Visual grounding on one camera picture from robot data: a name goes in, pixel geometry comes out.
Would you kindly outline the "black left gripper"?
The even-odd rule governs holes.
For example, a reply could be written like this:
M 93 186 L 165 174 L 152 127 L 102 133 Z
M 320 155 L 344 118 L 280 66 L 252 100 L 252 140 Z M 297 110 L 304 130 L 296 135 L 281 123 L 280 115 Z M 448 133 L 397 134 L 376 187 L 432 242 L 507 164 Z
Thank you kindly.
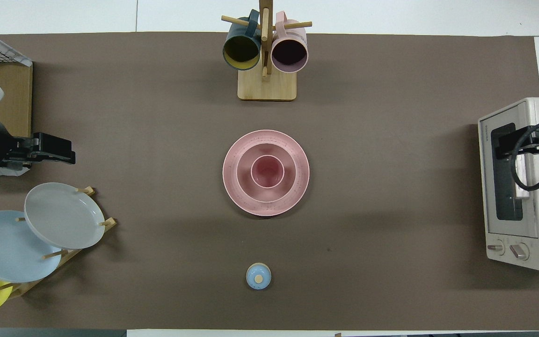
M 0 123 L 0 176 L 21 176 L 44 161 L 74 165 L 76 153 L 71 141 L 43 132 L 30 137 L 11 136 Z

